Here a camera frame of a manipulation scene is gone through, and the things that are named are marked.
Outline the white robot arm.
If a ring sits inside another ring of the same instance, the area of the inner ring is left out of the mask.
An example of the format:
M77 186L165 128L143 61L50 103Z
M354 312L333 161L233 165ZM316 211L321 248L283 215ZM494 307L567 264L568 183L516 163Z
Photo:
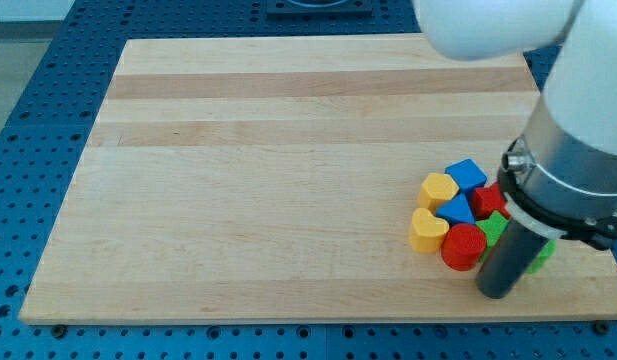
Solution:
M462 61L561 50L502 156L512 218L548 239L606 250L617 239L617 1L416 1L419 27Z

